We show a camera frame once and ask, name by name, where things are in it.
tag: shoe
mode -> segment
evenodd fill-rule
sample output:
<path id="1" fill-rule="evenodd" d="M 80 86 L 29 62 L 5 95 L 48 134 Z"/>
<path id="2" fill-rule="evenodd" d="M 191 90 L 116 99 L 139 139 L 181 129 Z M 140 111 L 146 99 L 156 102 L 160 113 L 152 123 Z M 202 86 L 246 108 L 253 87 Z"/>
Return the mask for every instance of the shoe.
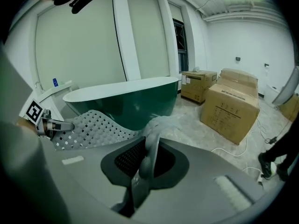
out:
<path id="1" fill-rule="evenodd" d="M 259 154 L 258 156 L 258 160 L 261 164 L 262 167 L 262 172 L 263 172 L 263 176 L 264 178 L 269 178 L 271 177 L 272 173 L 271 173 L 271 162 L 267 162 L 264 158 L 263 158 L 263 153 Z"/>
<path id="2" fill-rule="evenodd" d="M 277 165 L 276 173 L 278 174 L 280 180 L 286 181 L 289 177 L 288 175 L 288 169 L 283 169 L 280 167 L 281 164 Z"/>

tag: window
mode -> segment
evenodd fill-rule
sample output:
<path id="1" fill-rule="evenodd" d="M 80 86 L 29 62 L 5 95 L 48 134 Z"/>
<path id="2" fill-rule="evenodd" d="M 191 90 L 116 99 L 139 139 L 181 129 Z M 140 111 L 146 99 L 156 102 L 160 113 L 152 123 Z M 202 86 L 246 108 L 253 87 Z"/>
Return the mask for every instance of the window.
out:
<path id="1" fill-rule="evenodd" d="M 189 70 L 186 33 L 182 22 L 173 19 L 173 23 L 178 45 L 178 70 L 181 73 Z"/>

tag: bathtub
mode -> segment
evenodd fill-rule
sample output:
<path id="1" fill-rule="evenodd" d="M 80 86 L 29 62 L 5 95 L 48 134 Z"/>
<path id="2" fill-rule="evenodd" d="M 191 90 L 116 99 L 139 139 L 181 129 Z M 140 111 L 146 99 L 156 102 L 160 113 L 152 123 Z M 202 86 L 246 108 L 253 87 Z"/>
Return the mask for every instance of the bathtub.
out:
<path id="1" fill-rule="evenodd" d="M 156 77 L 86 87 L 63 100 L 77 115 L 98 110 L 127 129 L 140 130 L 154 117 L 171 115 L 177 92 L 177 78 Z"/>

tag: tiled floor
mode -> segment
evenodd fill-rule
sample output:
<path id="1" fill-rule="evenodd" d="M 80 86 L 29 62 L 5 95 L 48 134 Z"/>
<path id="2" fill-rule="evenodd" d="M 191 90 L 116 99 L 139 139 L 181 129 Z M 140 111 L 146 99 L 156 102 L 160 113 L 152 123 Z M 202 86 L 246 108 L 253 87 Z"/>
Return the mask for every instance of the tiled floor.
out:
<path id="1" fill-rule="evenodd" d="M 261 169 L 257 156 L 261 152 L 271 148 L 271 145 L 264 142 L 264 138 L 258 128 L 258 121 L 255 122 L 252 129 L 240 145 L 236 145 L 225 139 L 215 130 L 200 122 L 199 117 L 202 106 L 198 106 L 197 104 L 182 99 L 180 95 L 178 95 L 176 105 L 171 116 L 178 121 L 181 128 L 165 130 L 162 133 L 162 137 L 210 151 L 214 148 L 220 147 L 235 155 L 239 155 L 244 152 L 247 139 L 247 151 L 240 157 L 233 157 L 222 150 L 215 150 L 214 152 L 241 170 L 246 167 Z M 259 106 L 260 113 L 257 119 L 266 130 L 266 134 L 263 133 L 265 138 L 273 138 L 277 136 L 285 125 L 286 127 L 284 131 L 278 138 L 288 131 L 291 126 L 291 122 L 288 122 L 288 119 L 286 119 L 279 111 L 268 106 L 262 98 L 259 98 Z M 283 158 L 284 157 L 277 158 L 276 163 L 280 163 Z M 259 176 L 259 171 L 255 169 L 249 168 L 245 170 L 245 172 L 247 172 L 247 174 L 255 180 Z M 264 189 L 268 191 L 279 183 L 281 183 L 281 181 L 279 180 L 279 177 L 275 175 L 270 180 L 264 180 L 263 186 Z"/>

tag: bath mat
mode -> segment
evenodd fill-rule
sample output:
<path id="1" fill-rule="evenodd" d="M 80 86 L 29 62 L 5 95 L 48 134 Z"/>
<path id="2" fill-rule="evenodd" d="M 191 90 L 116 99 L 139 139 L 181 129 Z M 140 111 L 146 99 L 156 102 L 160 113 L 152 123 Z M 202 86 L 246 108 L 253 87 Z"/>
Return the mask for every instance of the bath mat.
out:
<path id="1" fill-rule="evenodd" d="M 73 150 L 114 144 L 141 135 L 142 131 L 132 131 L 118 125 L 105 114 L 90 110 L 73 119 L 66 119 L 75 128 L 57 132 L 53 138 L 56 150 Z"/>

